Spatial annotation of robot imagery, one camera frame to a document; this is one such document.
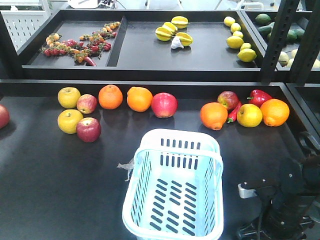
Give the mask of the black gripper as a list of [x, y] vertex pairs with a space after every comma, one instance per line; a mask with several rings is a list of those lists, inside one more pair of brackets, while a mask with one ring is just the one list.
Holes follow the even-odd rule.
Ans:
[[315, 202], [315, 158], [290, 160], [279, 169], [279, 183], [248, 187], [238, 185], [242, 199], [258, 197], [259, 216], [240, 227], [239, 240], [304, 240], [315, 220], [307, 213]]

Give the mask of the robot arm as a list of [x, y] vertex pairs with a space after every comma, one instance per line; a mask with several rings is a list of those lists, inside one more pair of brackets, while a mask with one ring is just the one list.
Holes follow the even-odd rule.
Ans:
[[305, 240], [305, 230], [319, 222], [320, 144], [307, 131], [299, 141], [309, 155], [284, 160], [277, 181], [238, 185], [242, 199], [261, 201], [258, 217], [237, 230], [239, 240]]

